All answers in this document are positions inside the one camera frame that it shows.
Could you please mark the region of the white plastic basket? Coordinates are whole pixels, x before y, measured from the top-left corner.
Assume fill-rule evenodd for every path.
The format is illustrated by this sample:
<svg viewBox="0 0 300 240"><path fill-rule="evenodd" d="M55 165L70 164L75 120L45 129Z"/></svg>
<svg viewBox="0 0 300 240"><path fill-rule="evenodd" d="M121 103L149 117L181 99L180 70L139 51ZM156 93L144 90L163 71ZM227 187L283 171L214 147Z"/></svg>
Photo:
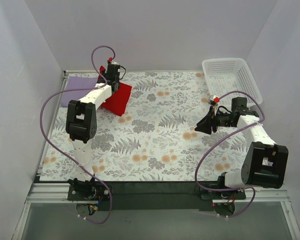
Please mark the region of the white plastic basket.
<svg viewBox="0 0 300 240"><path fill-rule="evenodd" d="M263 102L260 90L244 59L206 59L202 62L202 69L212 95L221 97L232 91L241 91L250 95L259 105Z"/></svg>

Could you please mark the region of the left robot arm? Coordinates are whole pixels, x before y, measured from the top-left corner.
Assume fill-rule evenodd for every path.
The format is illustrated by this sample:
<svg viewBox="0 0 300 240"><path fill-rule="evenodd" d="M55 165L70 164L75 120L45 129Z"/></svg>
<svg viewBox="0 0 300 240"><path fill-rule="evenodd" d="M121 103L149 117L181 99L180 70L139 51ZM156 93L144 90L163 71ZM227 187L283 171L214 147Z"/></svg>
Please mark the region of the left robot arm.
<svg viewBox="0 0 300 240"><path fill-rule="evenodd" d="M93 178L92 140L97 132L97 109L106 102L120 87L121 65L109 59L107 69L99 72L107 79L98 78L94 90L79 100L68 103L66 132L72 140L74 159L78 162L73 179L67 182L70 193L79 200L100 201L110 199L110 190Z"/></svg>

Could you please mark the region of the red t shirt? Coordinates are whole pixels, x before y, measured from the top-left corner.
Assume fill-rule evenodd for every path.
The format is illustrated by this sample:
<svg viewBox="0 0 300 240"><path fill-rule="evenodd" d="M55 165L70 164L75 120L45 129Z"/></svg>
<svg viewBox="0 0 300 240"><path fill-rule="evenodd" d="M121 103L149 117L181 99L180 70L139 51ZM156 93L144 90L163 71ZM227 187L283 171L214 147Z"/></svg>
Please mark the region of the red t shirt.
<svg viewBox="0 0 300 240"><path fill-rule="evenodd" d="M101 104L101 107L112 112L117 116L122 116L127 107L129 101L132 86L121 83L121 80L126 75L126 68L122 65L120 67L116 66L107 66L107 69L104 66L99 68L99 72L106 78L107 74L116 74L120 77L120 88L117 92L111 95L104 103Z"/></svg>

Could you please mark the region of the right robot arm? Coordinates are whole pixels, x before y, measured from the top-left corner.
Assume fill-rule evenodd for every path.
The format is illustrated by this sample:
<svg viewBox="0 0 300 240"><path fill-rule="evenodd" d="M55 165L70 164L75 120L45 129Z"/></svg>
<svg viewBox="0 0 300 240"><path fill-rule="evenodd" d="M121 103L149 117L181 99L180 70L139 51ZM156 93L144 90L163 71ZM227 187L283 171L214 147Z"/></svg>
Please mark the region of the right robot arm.
<svg viewBox="0 0 300 240"><path fill-rule="evenodd" d="M228 199L248 187L280 189L284 183L288 148L269 137L259 114L248 107L247 98L233 98L231 109L219 105L219 101L216 95L210 97L209 111L197 123L195 131L210 135L219 127L241 129L249 148L240 170L223 172L212 186L201 188L200 193Z"/></svg>

